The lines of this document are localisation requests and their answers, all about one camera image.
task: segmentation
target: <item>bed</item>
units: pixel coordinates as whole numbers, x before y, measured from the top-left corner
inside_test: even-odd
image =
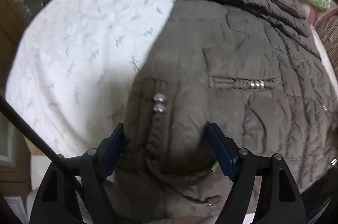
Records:
[[[131,83],[174,1],[52,0],[22,37],[6,100],[58,154],[78,156],[97,146],[123,121]],[[326,51],[312,31],[338,94]],[[33,156],[31,164],[35,190],[49,161]]]

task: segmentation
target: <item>zipper pocket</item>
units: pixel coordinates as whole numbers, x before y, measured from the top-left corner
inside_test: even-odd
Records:
[[[281,77],[255,80],[209,77],[209,87],[218,89],[272,89],[277,85],[283,85]]]

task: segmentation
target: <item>metal screw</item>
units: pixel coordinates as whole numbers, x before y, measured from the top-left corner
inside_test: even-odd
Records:
[[[247,154],[249,153],[249,151],[248,151],[246,148],[241,147],[241,148],[239,149],[239,153],[240,153],[241,155],[247,155]]]
[[[96,152],[97,152],[97,149],[95,148],[90,148],[89,150],[87,150],[88,155],[94,155]]]
[[[218,167],[218,161],[216,161],[209,170],[211,170],[214,173],[217,167]]]
[[[280,161],[280,160],[283,159],[283,156],[281,156],[279,153],[275,153],[275,154],[273,155],[273,157],[274,157],[276,160],[278,160],[278,161]]]

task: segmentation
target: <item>black cable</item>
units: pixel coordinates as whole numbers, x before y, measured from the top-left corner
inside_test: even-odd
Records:
[[[84,204],[86,204],[83,188],[75,175],[70,171],[61,158],[52,150],[50,146],[21,118],[19,114],[7,103],[5,98],[0,95],[0,112],[40,151],[42,151],[62,172],[70,178],[73,185],[81,197]]]

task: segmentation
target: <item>gray puffer jacket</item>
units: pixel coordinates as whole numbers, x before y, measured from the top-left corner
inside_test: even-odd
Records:
[[[218,215],[232,183],[209,170],[207,121],[253,154],[282,154],[304,191],[337,157],[337,110],[296,0],[177,0],[131,89],[113,206],[139,221]]]

